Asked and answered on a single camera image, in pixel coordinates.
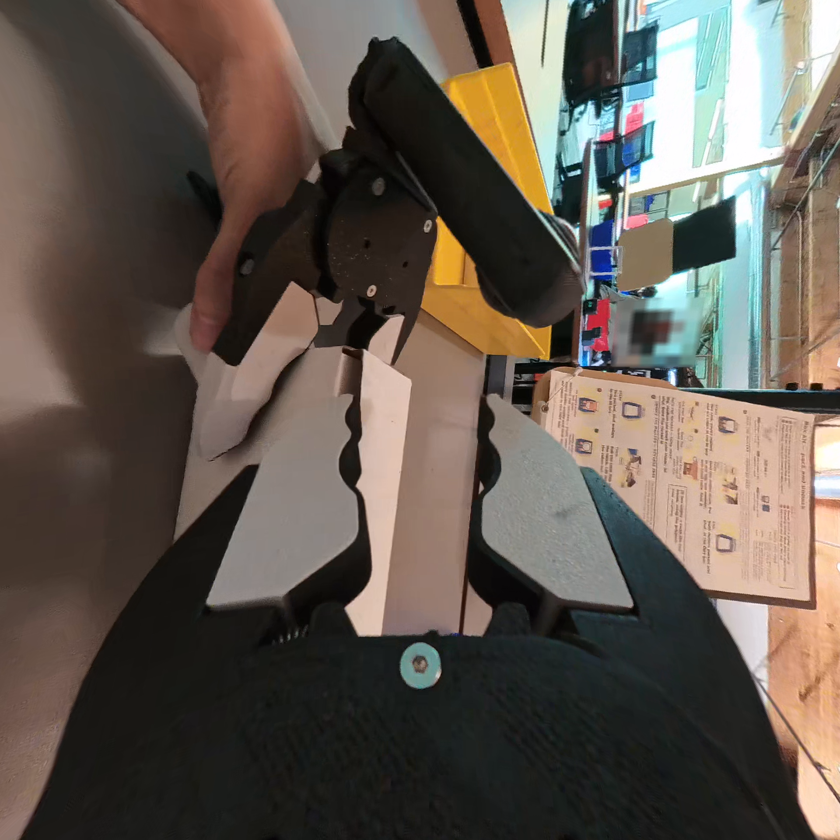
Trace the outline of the person's left hand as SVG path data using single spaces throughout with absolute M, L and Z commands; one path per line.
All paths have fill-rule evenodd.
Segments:
M 226 59 L 197 87 L 223 208 L 196 275 L 193 347 L 208 353 L 233 305 L 240 249 L 256 219 L 282 207 L 318 157 L 294 76 L 280 54 Z

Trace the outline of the person's left forearm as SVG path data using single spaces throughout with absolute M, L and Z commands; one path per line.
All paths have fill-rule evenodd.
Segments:
M 292 81 L 306 74 L 288 28 L 271 1 L 120 1 L 198 87 L 223 69 L 279 68 Z

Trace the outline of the white cardboard mailer box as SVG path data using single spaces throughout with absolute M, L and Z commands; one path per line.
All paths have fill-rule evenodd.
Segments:
M 350 620 L 367 636 L 458 632 L 484 377 L 485 356 L 425 311 L 394 368 L 338 347 L 307 350 L 242 444 L 208 461 L 190 442 L 174 539 L 261 460 L 290 418 L 313 418 L 318 403 L 354 393 L 372 573 Z

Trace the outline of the yellow plastic bin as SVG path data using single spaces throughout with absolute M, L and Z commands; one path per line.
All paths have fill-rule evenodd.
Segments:
M 443 90 L 538 209 L 551 211 L 538 152 L 512 64 L 447 80 Z M 480 293 L 476 267 L 442 220 L 430 266 L 423 310 L 487 355 L 547 361 L 551 328 L 535 329 L 502 316 Z

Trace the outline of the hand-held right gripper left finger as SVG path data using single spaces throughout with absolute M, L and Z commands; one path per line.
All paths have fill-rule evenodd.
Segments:
M 259 462 L 206 599 L 213 612 L 274 607 L 307 623 L 320 604 L 348 606 L 372 572 L 355 395 L 304 407 Z

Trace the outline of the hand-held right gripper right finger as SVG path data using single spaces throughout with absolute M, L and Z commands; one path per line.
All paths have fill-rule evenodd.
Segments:
M 522 606 L 549 635 L 566 611 L 631 615 L 634 599 L 581 467 L 529 417 L 483 397 L 467 580 L 491 610 Z

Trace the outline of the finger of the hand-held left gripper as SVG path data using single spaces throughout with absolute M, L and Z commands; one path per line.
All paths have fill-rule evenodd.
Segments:
M 213 460 L 237 447 L 278 377 L 319 330 L 313 295 L 291 282 L 238 364 L 210 353 L 197 381 L 196 452 Z
M 341 302 L 316 297 L 315 304 L 315 348 L 364 350 L 390 366 L 398 361 L 421 311 L 420 300 L 410 301 L 406 312 L 380 308 L 373 299 L 358 297 Z

